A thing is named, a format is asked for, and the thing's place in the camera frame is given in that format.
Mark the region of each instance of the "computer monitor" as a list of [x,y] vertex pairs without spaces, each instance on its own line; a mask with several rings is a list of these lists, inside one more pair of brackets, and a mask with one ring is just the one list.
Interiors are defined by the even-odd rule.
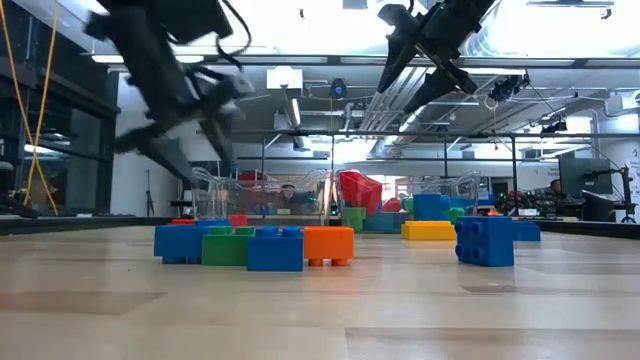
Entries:
[[559,160],[559,165],[560,186],[564,194],[580,197],[582,190],[596,194],[613,193],[611,174],[589,176],[593,171],[609,171],[609,160],[565,158]]
[[582,221],[616,222],[613,200],[583,190]]

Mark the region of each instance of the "orange lego brick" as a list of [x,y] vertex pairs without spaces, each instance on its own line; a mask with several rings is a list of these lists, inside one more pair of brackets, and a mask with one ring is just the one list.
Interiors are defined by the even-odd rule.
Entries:
[[324,259],[333,266],[347,266],[355,252],[353,229],[343,226],[310,226],[304,229],[304,258],[309,266],[322,266]]

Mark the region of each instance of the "red container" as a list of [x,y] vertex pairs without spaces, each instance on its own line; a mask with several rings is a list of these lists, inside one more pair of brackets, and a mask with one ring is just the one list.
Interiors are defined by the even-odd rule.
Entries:
[[367,209],[367,216],[378,211],[382,201],[382,184],[356,171],[340,172],[340,190],[345,202],[352,207]]

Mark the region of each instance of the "plastic building block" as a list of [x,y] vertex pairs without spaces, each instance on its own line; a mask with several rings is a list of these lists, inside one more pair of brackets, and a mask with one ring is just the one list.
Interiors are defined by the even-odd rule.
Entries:
[[202,265],[245,266],[247,265],[247,243],[253,236],[253,227],[213,227],[202,239]]
[[249,217],[247,215],[229,215],[229,221],[234,228],[249,225]]
[[455,225],[456,255],[463,263],[513,266],[513,226],[506,216],[463,216]]
[[416,194],[413,197],[413,218],[417,221],[449,220],[451,199],[439,194]]
[[[158,226],[154,236],[154,256],[162,256],[164,263],[195,263],[194,259],[202,257],[202,237],[210,229],[206,226]],[[181,261],[172,258],[193,259]]]
[[171,225],[194,225],[196,223],[193,219],[173,219]]
[[386,234],[400,234],[402,225],[409,219],[406,212],[378,212],[364,221],[364,230]]
[[309,266],[322,266],[330,259],[333,266],[346,266],[353,259],[355,235],[350,227],[311,226],[304,229],[304,257]]
[[304,242],[297,226],[278,233],[277,226],[256,229],[247,243],[248,271],[302,271]]
[[456,222],[458,222],[458,218],[460,216],[464,216],[464,209],[461,209],[461,208],[449,209],[449,221],[451,221],[452,224],[455,224]]
[[365,208],[344,208],[342,224],[352,228],[354,231],[362,231],[366,217],[367,209]]
[[540,241],[540,227],[531,221],[514,221],[514,241]]
[[454,241],[456,231],[449,221],[407,221],[402,238],[411,241]]
[[196,220],[196,226],[231,226],[229,220],[200,219]]

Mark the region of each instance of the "blue lego brick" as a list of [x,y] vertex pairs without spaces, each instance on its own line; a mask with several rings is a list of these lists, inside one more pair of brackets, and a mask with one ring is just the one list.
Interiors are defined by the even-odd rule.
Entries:
[[186,256],[163,256],[163,264],[200,264],[201,259],[199,257],[186,257]]
[[418,221],[448,220],[451,199],[440,194],[416,194],[413,197],[413,218]]
[[513,226],[506,216],[463,216],[455,225],[456,255],[463,263],[513,266]]
[[377,212],[373,217],[365,219],[365,230],[387,234],[399,234],[402,224],[409,219],[409,213]]
[[302,271],[304,241],[299,227],[287,227],[278,233],[278,227],[268,226],[256,230],[247,245],[248,271]]
[[163,258],[201,258],[202,237],[210,231],[210,226],[158,226],[154,236],[153,255]]
[[530,221],[513,222],[514,241],[540,241],[540,227]]
[[196,226],[231,226],[229,220],[201,219],[196,220]]

